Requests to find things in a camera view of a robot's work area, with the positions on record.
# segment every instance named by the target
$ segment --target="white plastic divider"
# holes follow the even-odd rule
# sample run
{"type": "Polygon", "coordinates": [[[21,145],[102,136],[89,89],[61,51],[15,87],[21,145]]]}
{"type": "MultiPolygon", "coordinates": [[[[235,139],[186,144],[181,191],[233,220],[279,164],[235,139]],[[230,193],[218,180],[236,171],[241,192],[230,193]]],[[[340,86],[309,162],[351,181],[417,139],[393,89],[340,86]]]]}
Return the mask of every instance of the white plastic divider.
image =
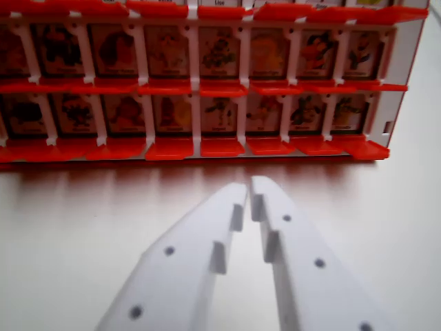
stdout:
{"type": "Polygon", "coordinates": [[[369,133],[372,130],[373,119],[375,117],[378,107],[380,92],[370,92],[370,93],[367,92],[365,93],[365,96],[366,96],[366,102],[369,102],[369,109],[366,114],[365,124],[363,125],[362,133],[366,136],[366,138],[369,138],[369,133]]]}
{"type": "Polygon", "coordinates": [[[136,64],[138,66],[138,83],[143,85],[149,81],[148,58],[145,48],[144,25],[139,23],[123,24],[123,30],[134,39],[136,64]]]}
{"type": "Polygon", "coordinates": [[[71,23],[65,23],[64,25],[70,33],[75,34],[78,38],[78,45],[80,46],[81,60],[84,69],[84,83],[93,83],[95,78],[95,68],[89,42],[88,25],[80,19],[75,19],[71,23]]]}
{"type": "Polygon", "coordinates": [[[338,49],[336,62],[334,64],[334,73],[332,78],[336,83],[343,83],[343,72],[345,71],[345,63],[347,57],[347,50],[349,48],[350,30],[333,30],[333,38],[338,41],[338,49]]]}
{"type": "Polygon", "coordinates": [[[6,146],[6,141],[8,140],[8,132],[6,131],[5,123],[3,122],[3,117],[0,116],[0,146],[6,146]]]}
{"type": "Polygon", "coordinates": [[[192,134],[193,134],[193,157],[201,157],[201,96],[193,92],[192,96],[185,95],[184,100],[192,105],[192,134]]]}
{"type": "Polygon", "coordinates": [[[179,32],[188,40],[189,73],[192,92],[199,91],[199,26],[179,26],[179,32]]]}
{"type": "Polygon", "coordinates": [[[237,140],[245,147],[245,129],[247,124],[247,99],[248,94],[239,98],[232,98],[232,101],[237,105],[237,140]]]}
{"type": "Polygon", "coordinates": [[[12,33],[21,37],[21,42],[25,51],[26,61],[29,67],[29,81],[37,83],[41,76],[40,65],[37,59],[37,54],[34,49],[34,41],[30,33],[30,26],[28,22],[22,20],[11,20],[9,24],[12,33]]]}
{"type": "Polygon", "coordinates": [[[289,57],[287,66],[287,80],[288,83],[297,85],[297,63],[300,56],[299,49],[302,42],[302,30],[294,28],[284,28],[283,34],[289,40],[289,57]]]}
{"type": "Polygon", "coordinates": [[[280,138],[289,142],[289,118],[291,117],[292,95],[277,96],[277,101],[283,104],[282,116],[280,117],[280,138]]]}
{"type": "Polygon", "coordinates": [[[92,106],[92,111],[94,114],[94,120],[96,126],[96,135],[98,136],[96,138],[96,144],[98,146],[105,145],[107,142],[107,130],[105,128],[104,112],[103,112],[103,106],[101,105],[100,96],[96,94],[91,94],[91,95],[80,94],[80,95],[84,101],[90,103],[90,105],[92,106]]]}
{"type": "Polygon", "coordinates": [[[331,127],[334,119],[334,112],[336,111],[338,94],[322,94],[323,102],[326,103],[325,118],[323,119],[322,136],[325,140],[332,140],[331,127]]]}
{"type": "Polygon", "coordinates": [[[149,148],[155,139],[155,130],[154,130],[154,116],[153,116],[153,105],[152,105],[152,96],[151,95],[143,95],[136,96],[136,100],[140,99],[141,104],[143,105],[144,110],[144,122],[145,122],[145,142],[147,144],[147,148],[149,148]]]}
{"type": "Polygon", "coordinates": [[[46,142],[48,145],[55,145],[58,134],[52,117],[48,96],[46,94],[28,93],[28,98],[31,102],[39,104],[41,116],[43,117],[44,126],[46,127],[46,132],[48,134],[46,142]]]}
{"type": "Polygon", "coordinates": [[[233,31],[234,36],[240,40],[239,50],[239,81],[249,88],[249,58],[251,45],[251,28],[240,26],[233,31]]]}

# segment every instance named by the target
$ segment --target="character card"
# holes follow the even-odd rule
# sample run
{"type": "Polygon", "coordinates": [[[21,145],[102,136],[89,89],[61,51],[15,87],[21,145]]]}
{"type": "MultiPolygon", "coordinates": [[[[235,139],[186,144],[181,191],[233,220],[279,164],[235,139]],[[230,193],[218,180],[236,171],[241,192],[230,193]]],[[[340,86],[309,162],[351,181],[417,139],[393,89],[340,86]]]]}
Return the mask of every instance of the character card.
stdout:
{"type": "Polygon", "coordinates": [[[289,41],[282,29],[257,28],[251,32],[250,78],[285,79],[289,41]]]}
{"type": "Polygon", "coordinates": [[[247,102],[246,134],[278,134],[283,104],[275,95],[250,94],[247,102]]]}
{"type": "Polygon", "coordinates": [[[382,44],[375,31],[353,31],[349,39],[343,79],[375,79],[382,44]]]}
{"type": "Polygon", "coordinates": [[[320,134],[326,103],[319,94],[294,95],[289,134],[320,134]]]}
{"type": "Polygon", "coordinates": [[[177,26],[148,26],[145,38],[151,77],[188,78],[188,40],[177,26]]]}
{"type": "Polygon", "coordinates": [[[183,95],[152,95],[156,134],[191,135],[192,105],[183,95]]]}
{"type": "Polygon", "coordinates": [[[338,96],[331,133],[359,134],[363,130],[369,103],[364,94],[338,96]]]}
{"type": "Polygon", "coordinates": [[[92,105],[79,94],[54,93],[52,113],[60,137],[95,137],[92,105]]]}
{"type": "Polygon", "coordinates": [[[129,94],[101,96],[107,134],[113,137],[145,136],[143,106],[129,94]]]}
{"type": "Polygon", "coordinates": [[[134,38],[120,24],[89,24],[88,29],[98,76],[138,76],[134,38]]]}
{"type": "Polygon", "coordinates": [[[26,94],[0,95],[1,116],[11,139],[47,138],[40,105],[26,94]]]}
{"type": "Polygon", "coordinates": [[[306,3],[311,4],[317,9],[325,9],[328,7],[343,6],[344,0],[306,0],[306,3]]]}
{"type": "Polygon", "coordinates": [[[356,0],[356,6],[369,9],[381,9],[392,6],[393,0],[356,0]]]}
{"type": "Polygon", "coordinates": [[[295,0],[254,0],[253,8],[260,8],[266,3],[293,3],[295,0]]]}
{"type": "Polygon", "coordinates": [[[41,73],[47,77],[84,75],[78,38],[62,23],[32,24],[41,73]]]}
{"type": "Polygon", "coordinates": [[[237,105],[230,98],[201,97],[201,132],[206,135],[235,135],[237,105]]]}
{"type": "Polygon", "coordinates": [[[238,78],[240,41],[229,27],[199,28],[202,78],[238,78]]]}
{"type": "Polygon", "coordinates": [[[29,77],[29,67],[21,37],[8,26],[0,26],[0,77],[29,77]]]}
{"type": "Polygon", "coordinates": [[[330,30],[303,30],[297,65],[299,79],[330,79],[337,42],[330,30]]]}

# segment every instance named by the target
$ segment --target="gripper jaw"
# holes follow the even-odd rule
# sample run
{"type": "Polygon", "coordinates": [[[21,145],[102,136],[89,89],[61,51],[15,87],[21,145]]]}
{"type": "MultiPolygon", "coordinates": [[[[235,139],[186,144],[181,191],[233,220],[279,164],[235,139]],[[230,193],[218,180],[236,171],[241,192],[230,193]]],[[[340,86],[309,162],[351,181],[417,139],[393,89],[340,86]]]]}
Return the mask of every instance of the gripper jaw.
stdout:
{"type": "Polygon", "coordinates": [[[151,245],[97,331],[205,330],[215,275],[227,271],[246,196],[244,184],[225,186],[151,245]]]}
{"type": "Polygon", "coordinates": [[[267,177],[252,177],[252,219],[273,265],[282,331],[391,331],[312,222],[267,177]]]}

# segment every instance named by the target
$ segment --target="white table surface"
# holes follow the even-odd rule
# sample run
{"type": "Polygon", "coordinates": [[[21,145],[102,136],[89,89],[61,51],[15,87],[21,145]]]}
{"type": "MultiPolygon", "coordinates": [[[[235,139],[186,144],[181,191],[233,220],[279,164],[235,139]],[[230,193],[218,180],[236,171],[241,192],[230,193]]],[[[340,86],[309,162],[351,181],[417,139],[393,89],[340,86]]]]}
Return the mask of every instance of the white table surface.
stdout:
{"type": "MultiPolygon", "coordinates": [[[[155,239],[255,174],[283,185],[396,330],[440,330],[440,59],[431,14],[385,161],[0,172],[0,330],[93,330],[155,239]]],[[[228,267],[210,330],[279,330],[249,208],[228,267]]]]}

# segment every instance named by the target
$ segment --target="black screw hole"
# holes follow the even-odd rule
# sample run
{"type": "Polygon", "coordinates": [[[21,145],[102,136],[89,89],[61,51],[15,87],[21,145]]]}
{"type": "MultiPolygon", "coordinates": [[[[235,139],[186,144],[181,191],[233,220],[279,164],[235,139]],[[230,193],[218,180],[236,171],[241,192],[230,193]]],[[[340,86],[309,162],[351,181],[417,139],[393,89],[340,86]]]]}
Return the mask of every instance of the black screw hole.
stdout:
{"type": "Polygon", "coordinates": [[[360,331],[373,331],[373,328],[369,323],[361,323],[360,331]]]}
{"type": "Polygon", "coordinates": [[[138,319],[139,317],[141,317],[142,314],[143,314],[143,309],[139,305],[132,307],[132,309],[130,310],[131,319],[138,319]]]}
{"type": "Polygon", "coordinates": [[[324,268],[326,266],[326,263],[322,259],[316,259],[314,264],[317,266],[317,268],[324,268]]]}
{"type": "Polygon", "coordinates": [[[165,255],[167,255],[168,257],[170,255],[173,255],[174,253],[174,247],[173,246],[169,246],[164,250],[165,255]]]}

